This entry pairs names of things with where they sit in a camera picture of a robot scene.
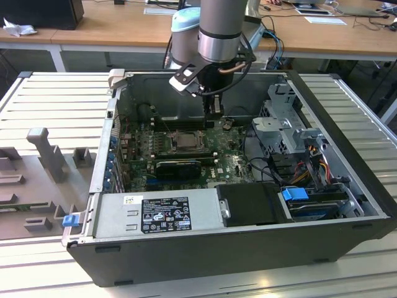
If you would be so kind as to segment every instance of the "green circuit board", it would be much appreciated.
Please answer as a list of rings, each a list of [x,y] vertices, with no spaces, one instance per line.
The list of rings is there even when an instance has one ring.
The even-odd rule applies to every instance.
[[[187,151],[182,156],[176,151],[173,141],[178,139],[180,145],[181,135],[186,146],[190,140],[196,141],[196,147],[185,148]],[[140,192],[202,189],[223,183],[253,182],[254,178],[241,151],[244,135],[243,127],[225,130],[222,121],[212,129],[195,131],[156,132],[150,125],[133,125],[125,134],[123,145],[124,169],[128,175],[125,181],[126,190]],[[156,163],[164,160],[200,161],[201,175],[191,180],[160,180],[156,177],[155,168]]]

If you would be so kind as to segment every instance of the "sticker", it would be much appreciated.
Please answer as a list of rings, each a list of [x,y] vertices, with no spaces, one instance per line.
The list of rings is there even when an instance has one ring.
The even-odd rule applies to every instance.
[[[0,209],[0,213],[6,213],[6,212],[17,212],[17,209],[15,209],[15,208]]]
[[[143,196],[125,196],[124,205],[141,204],[142,200],[143,200]]]
[[[175,232],[192,229],[187,197],[142,199],[141,231],[147,233]]]

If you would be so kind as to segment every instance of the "side panel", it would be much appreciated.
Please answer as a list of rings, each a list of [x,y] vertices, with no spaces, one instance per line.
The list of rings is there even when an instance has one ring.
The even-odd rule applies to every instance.
[[[332,262],[388,221],[71,245],[68,251],[95,284],[110,287]]]

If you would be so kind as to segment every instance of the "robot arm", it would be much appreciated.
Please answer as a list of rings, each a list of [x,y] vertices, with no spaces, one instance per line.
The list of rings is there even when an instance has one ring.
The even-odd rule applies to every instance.
[[[248,40],[243,27],[254,33],[261,28],[261,17],[255,14],[260,0],[247,2],[202,0],[201,10],[185,9],[173,18],[175,21],[181,16],[191,17],[188,13],[199,13],[199,28],[172,30],[171,53],[179,69],[170,84],[181,94],[202,96],[207,119],[223,115],[223,92],[239,83],[255,60],[250,43],[255,35],[249,35],[251,40]],[[233,82],[234,72],[243,68],[243,74]]]

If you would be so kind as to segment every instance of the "white paper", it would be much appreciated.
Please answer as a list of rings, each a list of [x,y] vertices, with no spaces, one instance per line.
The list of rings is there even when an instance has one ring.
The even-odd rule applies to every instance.
[[[343,20],[334,17],[305,17],[305,19],[312,24],[347,25]]]
[[[176,12],[175,9],[167,9],[167,8],[155,8],[155,7],[146,7],[143,10],[143,14],[157,14],[157,15],[166,15],[172,16]]]
[[[21,35],[36,34],[37,31],[31,25],[17,25],[8,22],[4,18],[4,26],[2,27],[9,35],[20,37]]]

